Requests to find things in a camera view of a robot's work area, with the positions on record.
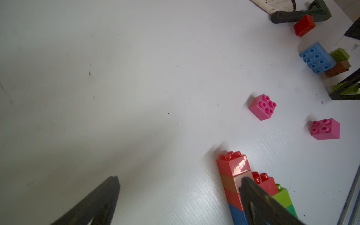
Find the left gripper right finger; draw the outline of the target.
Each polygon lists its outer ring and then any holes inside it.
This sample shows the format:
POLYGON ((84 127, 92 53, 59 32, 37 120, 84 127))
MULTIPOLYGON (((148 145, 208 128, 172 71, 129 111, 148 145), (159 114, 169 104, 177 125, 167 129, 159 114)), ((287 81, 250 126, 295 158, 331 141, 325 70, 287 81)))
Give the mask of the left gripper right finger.
POLYGON ((242 179, 240 195, 249 225, 304 225, 249 177, 242 179))

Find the red long lego brick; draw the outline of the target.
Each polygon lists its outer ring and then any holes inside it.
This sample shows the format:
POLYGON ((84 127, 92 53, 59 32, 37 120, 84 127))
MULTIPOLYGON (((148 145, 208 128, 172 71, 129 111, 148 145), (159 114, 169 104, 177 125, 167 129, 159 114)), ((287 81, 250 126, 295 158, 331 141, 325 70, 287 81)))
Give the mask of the red long lego brick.
POLYGON ((216 160, 220 174, 235 177, 251 170, 248 158, 240 151, 219 155, 216 160))

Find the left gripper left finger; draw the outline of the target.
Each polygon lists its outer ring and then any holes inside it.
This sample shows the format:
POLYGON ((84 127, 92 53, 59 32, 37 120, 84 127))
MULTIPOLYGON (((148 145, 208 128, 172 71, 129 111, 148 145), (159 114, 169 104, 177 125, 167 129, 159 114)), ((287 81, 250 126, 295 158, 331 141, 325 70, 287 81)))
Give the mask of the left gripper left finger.
POLYGON ((76 206, 53 222, 54 225, 109 225, 118 201, 120 183, 110 176, 76 206))

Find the dark green lego brick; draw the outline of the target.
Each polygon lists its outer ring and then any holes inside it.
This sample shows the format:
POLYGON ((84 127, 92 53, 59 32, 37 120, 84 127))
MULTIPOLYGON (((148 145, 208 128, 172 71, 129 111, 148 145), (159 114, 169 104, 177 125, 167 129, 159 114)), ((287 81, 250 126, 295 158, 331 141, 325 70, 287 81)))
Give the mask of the dark green lego brick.
POLYGON ((286 210, 289 213, 291 213, 295 218, 298 218, 297 213, 296 213, 295 208, 294 208, 293 205, 290 205, 289 207, 287 207, 286 210))

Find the small red lego brick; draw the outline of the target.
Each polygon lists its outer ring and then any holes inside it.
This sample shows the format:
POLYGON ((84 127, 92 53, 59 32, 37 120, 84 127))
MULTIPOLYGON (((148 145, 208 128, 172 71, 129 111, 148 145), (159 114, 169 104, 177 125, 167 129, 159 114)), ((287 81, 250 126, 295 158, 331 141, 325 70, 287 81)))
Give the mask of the small red lego brick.
MULTIPOLYGON (((265 190, 270 196, 274 196, 278 193, 274 178, 269 177, 266 173, 259 174, 258 172, 252 172, 253 178, 256 184, 258 184, 263 190, 265 190)), ((236 207, 237 209, 244 211, 241 202, 240 193, 233 193, 225 189, 226 199, 229 204, 236 207)))

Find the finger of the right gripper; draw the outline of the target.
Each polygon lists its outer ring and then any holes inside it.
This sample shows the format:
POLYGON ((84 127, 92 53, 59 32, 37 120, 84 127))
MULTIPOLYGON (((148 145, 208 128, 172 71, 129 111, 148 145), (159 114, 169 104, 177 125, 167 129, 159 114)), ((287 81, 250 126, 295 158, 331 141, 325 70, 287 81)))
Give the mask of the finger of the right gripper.
POLYGON ((346 83, 339 83, 333 87, 332 92, 329 94, 332 100, 360 100, 360 83, 356 83, 348 89, 338 92, 346 83))
POLYGON ((356 85, 359 81, 360 81, 360 68, 354 71, 350 76, 348 76, 338 84, 341 84, 345 87, 352 87, 356 85))

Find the dark blue lego brick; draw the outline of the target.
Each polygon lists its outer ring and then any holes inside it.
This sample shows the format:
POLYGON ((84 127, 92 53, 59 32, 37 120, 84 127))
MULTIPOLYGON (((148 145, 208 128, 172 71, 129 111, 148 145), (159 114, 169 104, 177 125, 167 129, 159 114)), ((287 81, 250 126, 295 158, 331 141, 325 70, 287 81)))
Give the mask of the dark blue lego brick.
POLYGON ((231 204, 229 204, 229 208, 234 225, 248 225, 246 215, 243 211, 237 209, 231 204))

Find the lime green lego brick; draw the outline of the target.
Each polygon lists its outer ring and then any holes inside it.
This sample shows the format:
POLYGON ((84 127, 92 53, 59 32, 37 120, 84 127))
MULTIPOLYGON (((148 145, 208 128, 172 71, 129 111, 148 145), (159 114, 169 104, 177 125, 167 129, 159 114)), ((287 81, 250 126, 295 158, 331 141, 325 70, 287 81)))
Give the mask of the lime green lego brick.
POLYGON ((278 193, 273 198, 284 208, 288 208, 292 205, 292 201, 289 192, 286 188, 283 188, 280 184, 276 184, 278 193))

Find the orange brown lego brick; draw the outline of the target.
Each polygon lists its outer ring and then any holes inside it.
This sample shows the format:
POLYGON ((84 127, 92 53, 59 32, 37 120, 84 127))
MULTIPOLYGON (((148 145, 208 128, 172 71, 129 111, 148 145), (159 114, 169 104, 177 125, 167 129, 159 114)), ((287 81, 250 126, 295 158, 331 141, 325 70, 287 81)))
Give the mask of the orange brown lego brick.
POLYGON ((242 174, 239 174, 235 177, 229 177, 229 176, 226 176, 223 174, 221 174, 220 177, 221 177, 223 187, 225 189, 232 191, 233 193, 237 193, 237 194, 240 193, 239 189, 242 186, 242 179, 244 177, 249 177, 250 179, 254 180, 251 170, 244 172, 242 174))

